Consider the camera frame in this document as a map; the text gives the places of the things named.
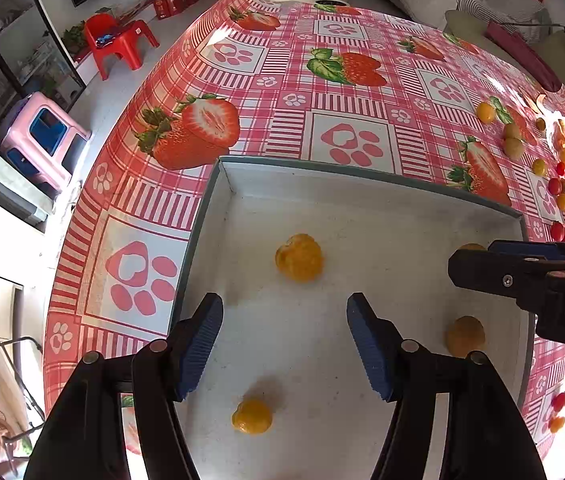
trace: dining table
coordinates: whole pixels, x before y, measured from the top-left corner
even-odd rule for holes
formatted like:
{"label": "dining table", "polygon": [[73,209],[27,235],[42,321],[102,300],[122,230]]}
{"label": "dining table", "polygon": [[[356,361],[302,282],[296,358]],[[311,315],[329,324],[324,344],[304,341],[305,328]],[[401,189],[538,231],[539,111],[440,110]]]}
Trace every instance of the dining table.
{"label": "dining table", "polygon": [[[503,151],[502,118],[476,116],[489,100],[522,126],[518,160]],[[564,126],[564,86],[546,92],[440,30],[355,7],[217,1],[149,73],[84,181],[48,310],[46,411],[86,352],[133,354],[166,335],[219,156],[313,160],[457,187],[517,210],[529,241],[550,242],[552,223],[565,223],[547,190],[558,118]],[[539,158],[546,176],[531,169]],[[542,457],[554,438],[551,400],[564,387],[565,345],[536,336],[521,415]]]}

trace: pink plastic stool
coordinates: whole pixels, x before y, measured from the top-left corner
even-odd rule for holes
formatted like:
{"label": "pink plastic stool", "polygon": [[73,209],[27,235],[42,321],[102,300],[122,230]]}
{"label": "pink plastic stool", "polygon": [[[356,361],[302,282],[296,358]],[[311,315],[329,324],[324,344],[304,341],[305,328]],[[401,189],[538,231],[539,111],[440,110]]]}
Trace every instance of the pink plastic stool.
{"label": "pink plastic stool", "polygon": [[[14,163],[12,156],[14,152],[9,152],[15,148],[25,159],[22,160],[22,163],[26,165],[26,168],[32,168],[32,171],[30,174],[26,174],[25,171],[22,171],[23,167],[21,165],[15,164],[16,167],[34,184],[47,182],[56,191],[64,190],[71,180],[71,174],[62,165],[67,155],[67,150],[69,150],[76,135],[88,140],[91,132],[86,131],[69,117],[60,106],[40,92],[31,94],[24,106],[22,104],[20,106],[21,110],[19,112],[19,105],[14,107],[16,108],[14,111],[18,112],[18,114],[11,125],[8,126],[6,134],[2,142],[0,142],[0,153],[7,160]],[[45,110],[53,115],[65,128],[62,138],[57,142],[53,142],[53,146],[48,146],[51,153],[41,145],[40,140],[36,140],[32,136],[32,126],[37,121],[40,121],[40,115]],[[8,122],[8,120],[9,115],[5,118],[5,122]]]}

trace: screw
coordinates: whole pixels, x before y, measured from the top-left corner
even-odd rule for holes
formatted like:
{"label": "screw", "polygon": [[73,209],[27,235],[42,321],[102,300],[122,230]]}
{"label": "screw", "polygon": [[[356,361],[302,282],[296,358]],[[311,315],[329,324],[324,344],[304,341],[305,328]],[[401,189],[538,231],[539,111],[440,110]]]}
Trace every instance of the screw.
{"label": "screw", "polygon": [[405,339],[404,341],[402,341],[400,347],[405,352],[409,352],[409,354],[412,354],[413,352],[418,352],[420,345],[418,345],[418,342],[414,341],[413,339]]}
{"label": "screw", "polygon": [[477,365],[483,365],[486,363],[486,355],[480,351],[471,352],[471,360]]}
{"label": "screw", "polygon": [[162,352],[166,348],[166,341],[164,339],[156,339],[149,344],[149,349],[152,352]]}
{"label": "screw", "polygon": [[98,352],[91,350],[90,352],[87,352],[85,355],[83,355],[83,363],[86,365],[94,364],[96,361],[98,361],[99,356],[100,354]]}

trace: maroon cushion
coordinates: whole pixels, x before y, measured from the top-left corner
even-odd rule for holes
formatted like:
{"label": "maroon cushion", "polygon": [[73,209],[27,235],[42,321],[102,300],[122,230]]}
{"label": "maroon cushion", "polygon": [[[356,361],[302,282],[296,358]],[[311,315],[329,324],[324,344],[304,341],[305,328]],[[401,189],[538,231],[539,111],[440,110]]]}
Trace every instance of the maroon cushion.
{"label": "maroon cushion", "polygon": [[500,24],[489,22],[486,37],[520,63],[548,92],[558,92],[562,82],[520,34],[510,34]]}

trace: stool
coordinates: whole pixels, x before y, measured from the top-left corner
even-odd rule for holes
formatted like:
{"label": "stool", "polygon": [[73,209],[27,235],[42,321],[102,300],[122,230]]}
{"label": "stool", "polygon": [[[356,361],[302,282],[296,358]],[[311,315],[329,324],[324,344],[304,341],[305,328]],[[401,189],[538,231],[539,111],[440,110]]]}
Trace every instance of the stool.
{"label": "stool", "polygon": [[6,115],[0,153],[25,177],[57,192],[71,180],[75,159],[91,136],[51,99],[34,92]]}

